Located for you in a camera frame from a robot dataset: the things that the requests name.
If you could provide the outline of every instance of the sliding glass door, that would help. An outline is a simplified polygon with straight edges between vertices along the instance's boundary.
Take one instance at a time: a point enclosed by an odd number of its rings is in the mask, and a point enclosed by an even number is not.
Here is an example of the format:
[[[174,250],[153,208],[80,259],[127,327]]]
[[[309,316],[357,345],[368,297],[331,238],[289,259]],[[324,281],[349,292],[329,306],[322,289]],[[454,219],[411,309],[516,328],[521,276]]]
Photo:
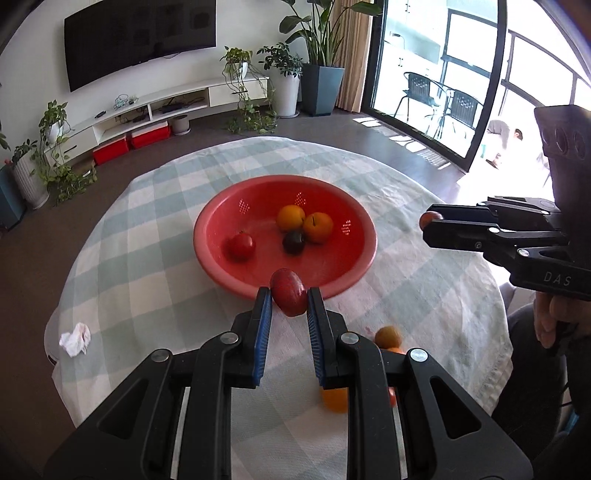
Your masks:
[[[465,171],[501,78],[506,0],[376,0],[362,110]]]

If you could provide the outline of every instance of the dark wooden floor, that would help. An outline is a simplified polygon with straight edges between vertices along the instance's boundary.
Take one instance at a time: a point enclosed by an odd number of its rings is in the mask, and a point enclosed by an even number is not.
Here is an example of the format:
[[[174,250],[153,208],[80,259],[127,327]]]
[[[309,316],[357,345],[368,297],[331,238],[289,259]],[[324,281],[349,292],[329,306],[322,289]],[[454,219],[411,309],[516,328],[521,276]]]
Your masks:
[[[277,135],[342,148],[375,158],[408,175],[447,202],[462,173],[438,170],[422,157],[336,111],[281,120]],[[99,181],[75,199],[28,213],[0,239],[0,429],[31,466],[41,471],[73,431],[51,379],[43,347],[45,325],[86,238],[113,201],[138,175],[202,148],[237,140],[223,129],[229,114],[193,121],[191,133],[130,152],[98,168]]]

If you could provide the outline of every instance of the cabinet drawer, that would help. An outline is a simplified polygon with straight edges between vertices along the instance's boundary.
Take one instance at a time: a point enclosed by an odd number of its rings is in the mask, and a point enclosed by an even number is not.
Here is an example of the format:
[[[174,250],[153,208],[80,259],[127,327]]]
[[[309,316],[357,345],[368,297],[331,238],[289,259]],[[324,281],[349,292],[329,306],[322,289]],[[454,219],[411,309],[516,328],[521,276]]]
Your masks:
[[[244,82],[244,86],[248,91],[248,96],[251,100],[267,97],[267,80],[249,80]],[[209,106],[227,105],[229,103],[237,103],[238,101],[238,85],[217,85],[208,88],[209,90]]]
[[[59,149],[54,149],[55,151],[61,154],[60,158],[57,160],[59,163],[68,162],[72,158],[75,158],[78,155],[82,155],[83,153],[91,151],[98,146],[95,131],[92,127],[86,128],[85,130],[82,130],[80,132],[71,132],[66,136],[68,137],[68,140],[62,143]],[[56,160],[50,158],[51,151],[47,151],[46,155],[49,163],[53,165],[56,162]]]

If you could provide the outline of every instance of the tv stand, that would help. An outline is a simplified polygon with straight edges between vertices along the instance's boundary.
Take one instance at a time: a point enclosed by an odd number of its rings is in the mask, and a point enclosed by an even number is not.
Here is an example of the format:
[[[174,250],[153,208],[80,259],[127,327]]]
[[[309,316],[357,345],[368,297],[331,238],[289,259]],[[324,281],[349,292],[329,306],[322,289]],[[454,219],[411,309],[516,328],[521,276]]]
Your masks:
[[[267,81],[267,77],[248,75],[244,79],[248,96],[252,100],[267,98]],[[107,110],[99,118],[73,125],[65,133],[68,139],[59,146],[61,156],[57,161],[71,161],[133,130],[179,115],[193,119],[234,110],[238,105],[237,89],[237,82],[228,85],[224,77],[201,80],[145,95],[133,105]],[[56,163],[50,150],[46,151],[46,158],[50,165]]]

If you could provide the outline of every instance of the metal screw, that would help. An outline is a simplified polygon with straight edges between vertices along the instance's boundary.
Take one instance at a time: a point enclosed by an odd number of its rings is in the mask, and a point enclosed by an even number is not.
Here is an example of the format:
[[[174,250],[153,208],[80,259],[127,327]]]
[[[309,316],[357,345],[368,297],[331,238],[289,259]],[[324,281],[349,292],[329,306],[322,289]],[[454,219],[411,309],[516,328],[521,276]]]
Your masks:
[[[231,345],[238,341],[238,335],[236,335],[234,332],[226,332],[221,335],[220,341],[226,345]]]
[[[357,342],[359,342],[359,337],[357,336],[357,334],[353,332],[344,333],[340,336],[340,339],[343,343],[346,343],[347,345],[354,345]]]
[[[161,348],[160,350],[155,350],[154,352],[152,352],[152,355],[150,355],[150,359],[153,362],[160,364],[160,363],[168,360],[169,356],[170,356],[169,351]]]
[[[412,358],[415,362],[424,362],[427,358],[429,358],[428,353],[421,349],[415,348],[410,352],[410,358]]]

